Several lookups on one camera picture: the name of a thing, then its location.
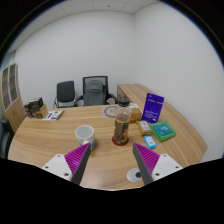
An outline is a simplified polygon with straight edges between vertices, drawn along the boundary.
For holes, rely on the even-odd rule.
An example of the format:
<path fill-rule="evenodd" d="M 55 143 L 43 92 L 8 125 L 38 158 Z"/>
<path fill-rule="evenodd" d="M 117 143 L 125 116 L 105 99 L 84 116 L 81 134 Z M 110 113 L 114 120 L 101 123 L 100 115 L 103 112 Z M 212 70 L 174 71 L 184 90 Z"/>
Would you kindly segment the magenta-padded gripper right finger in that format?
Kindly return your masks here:
<path fill-rule="evenodd" d="M 133 144 L 133 154 L 145 185 L 182 169 L 168 154 L 157 154 L 140 144 Z"/>

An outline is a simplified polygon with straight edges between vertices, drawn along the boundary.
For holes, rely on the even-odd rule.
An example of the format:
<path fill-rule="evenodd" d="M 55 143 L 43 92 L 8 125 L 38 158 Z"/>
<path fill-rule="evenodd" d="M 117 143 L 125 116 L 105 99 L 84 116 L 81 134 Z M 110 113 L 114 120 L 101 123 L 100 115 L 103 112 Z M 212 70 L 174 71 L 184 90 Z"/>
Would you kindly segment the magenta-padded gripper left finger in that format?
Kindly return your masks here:
<path fill-rule="evenodd" d="M 42 169 L 79 185 L 90 153 L 91 145 L 87 143 L 70 151 L 66 155 L 55 155 Z"/>

